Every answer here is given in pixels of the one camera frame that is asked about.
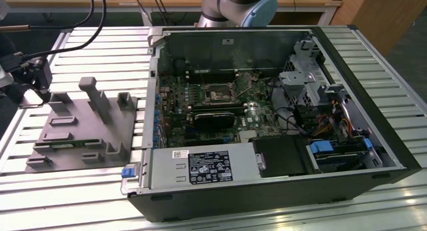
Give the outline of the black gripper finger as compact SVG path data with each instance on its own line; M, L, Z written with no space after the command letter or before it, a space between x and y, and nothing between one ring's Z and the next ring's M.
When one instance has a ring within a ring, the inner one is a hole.
M35 93L41 99L43 103L48 103L51 100L51 92L47 87L41 87L40 89L35 89Z

